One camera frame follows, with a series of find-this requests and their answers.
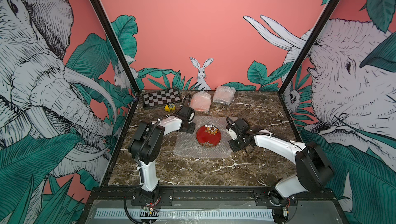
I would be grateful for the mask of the clear bubble wrap sheet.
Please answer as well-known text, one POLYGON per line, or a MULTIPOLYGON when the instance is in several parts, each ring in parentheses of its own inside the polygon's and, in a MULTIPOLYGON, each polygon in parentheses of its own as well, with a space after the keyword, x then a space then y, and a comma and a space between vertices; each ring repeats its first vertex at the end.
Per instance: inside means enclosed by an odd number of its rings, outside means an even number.
POLYGON ((193 122, 196 124, 196 128, 192 134, 177 133, 175 155, 197 159, 222 159, 231 155, 232 150, 229 146, 231 137, 226 131, 227 122, 225 117, 196 116, 193 122), (207 124, 216 126, 221 132, 221 141, 215 147, 203 147, 197 142, 197 130, 207 124))

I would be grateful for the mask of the red floral dinner plate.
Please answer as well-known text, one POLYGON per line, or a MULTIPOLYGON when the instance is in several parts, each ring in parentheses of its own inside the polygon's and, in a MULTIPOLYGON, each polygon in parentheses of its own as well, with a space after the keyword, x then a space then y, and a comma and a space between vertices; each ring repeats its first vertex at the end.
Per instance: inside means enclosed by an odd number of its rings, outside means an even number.
POLYGON ((220 130, 210 124, 201 126, 196 132, 197 142, 203 147, 215 147, 220 143, 221 138, 220 130))

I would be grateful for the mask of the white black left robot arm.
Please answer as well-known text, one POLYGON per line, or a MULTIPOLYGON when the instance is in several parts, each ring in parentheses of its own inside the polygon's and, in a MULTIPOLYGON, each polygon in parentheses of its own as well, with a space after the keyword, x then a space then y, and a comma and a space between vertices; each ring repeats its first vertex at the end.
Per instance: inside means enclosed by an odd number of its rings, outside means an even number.
POLYGON ((195 110, 182 106, 172 115, 157 121, 142 120, 132 137, 128 151, 137 163, 142 191, 154 193, 159 186, 155 161, 159 156, 164 136, 172 132, 192 134, 196 124, 193 122, 195 110))

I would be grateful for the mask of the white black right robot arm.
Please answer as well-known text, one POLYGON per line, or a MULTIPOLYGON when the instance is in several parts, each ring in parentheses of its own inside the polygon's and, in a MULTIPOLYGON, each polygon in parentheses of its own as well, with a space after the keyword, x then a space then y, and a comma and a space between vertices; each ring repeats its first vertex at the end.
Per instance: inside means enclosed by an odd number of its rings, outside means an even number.
POLYGON ((226 118, 226 131, 231 137, 232 151, 247 150, 252 146, 270 150, 296 166, 296 173, 279 180, 267 193, 274 205, 303 192, 319 193, 335 175, 330 160, 319 144, 305 144, 277 136, 261 127, 251 127, 245 119, 226 118))

